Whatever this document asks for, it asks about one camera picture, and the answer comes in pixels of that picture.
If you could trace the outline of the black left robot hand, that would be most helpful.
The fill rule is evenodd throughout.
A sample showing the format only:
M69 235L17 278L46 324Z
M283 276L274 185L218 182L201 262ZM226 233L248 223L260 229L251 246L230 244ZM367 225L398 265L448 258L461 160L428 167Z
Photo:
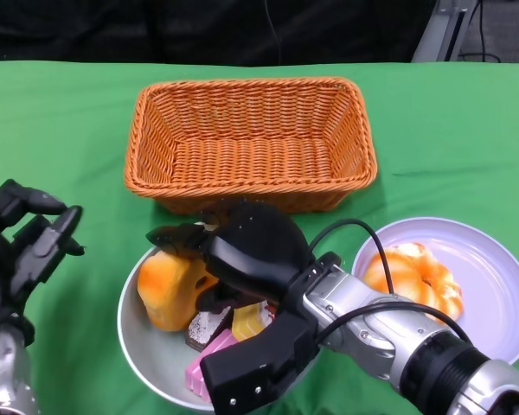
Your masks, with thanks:
M81 206L69 207L12 179L0 186L0 329L17 329L26 346L35 338L24 316L32 291L48 281L65 256L85 253L73 238L82 213Z

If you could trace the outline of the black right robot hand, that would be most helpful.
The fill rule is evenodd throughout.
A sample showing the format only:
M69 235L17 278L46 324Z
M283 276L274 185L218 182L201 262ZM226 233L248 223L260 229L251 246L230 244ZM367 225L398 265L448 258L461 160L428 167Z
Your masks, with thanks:
M213 313L264 300L280 304L313 261L295 221L259 201L220 201L200 213L198 224L160 226L146 238L164 252L205 264L218 282L198 295L195 306Z

